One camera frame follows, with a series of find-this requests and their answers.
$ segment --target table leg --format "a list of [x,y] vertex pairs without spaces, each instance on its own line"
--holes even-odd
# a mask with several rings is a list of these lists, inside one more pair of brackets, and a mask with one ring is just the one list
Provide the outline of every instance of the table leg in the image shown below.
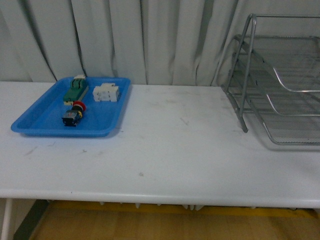
[[12,240],[14,238],[13,201],[14,200],[12,198],[7,198],[5,200],[1,240]]

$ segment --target wire rack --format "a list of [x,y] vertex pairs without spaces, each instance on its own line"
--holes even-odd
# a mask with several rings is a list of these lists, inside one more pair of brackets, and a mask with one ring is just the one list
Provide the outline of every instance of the wire rack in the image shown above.
[[255,36],[257,18],[320,16],[250,14],[222,89],[245,133],[243,114],[253,112],[275,144],[320,145],[320,39]]

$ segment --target curtain fold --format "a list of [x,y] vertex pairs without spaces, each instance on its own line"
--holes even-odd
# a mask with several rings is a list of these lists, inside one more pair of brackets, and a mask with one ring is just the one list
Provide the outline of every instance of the curtain fold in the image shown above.
[[[0,81],[85,73],[133,84],[217,86],[250,13],[320,15],[318,0],[2,0]],[[320,20],[258,33],[320,35]]]

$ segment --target white connector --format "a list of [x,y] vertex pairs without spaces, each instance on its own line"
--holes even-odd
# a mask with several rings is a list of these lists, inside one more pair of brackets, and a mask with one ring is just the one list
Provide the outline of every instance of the white connector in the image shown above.
[[114,83],[103,83],[101,86],[96,86],[92,94],[93,99],[96,102],[117,102],[119,99],[119,87],[116,86]]

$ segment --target blue tray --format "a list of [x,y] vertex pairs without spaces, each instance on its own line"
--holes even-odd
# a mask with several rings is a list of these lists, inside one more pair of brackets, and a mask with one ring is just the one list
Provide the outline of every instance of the blue tray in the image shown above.
[[[119,119],[129,90],[130,80],[127,78],[87,77],[89,90],[82,99],[86,105],[83,118],[76,127],[65,126],[62,116],[71,106],[64,105],[63,96],[70,88],[73,77],[57,81],[12,125],[11,130],[31,136],[61,137],[104,137],[112,131]],[[92,92],[102,83],[115,83],[119,86],[117,102],[94,100]]]

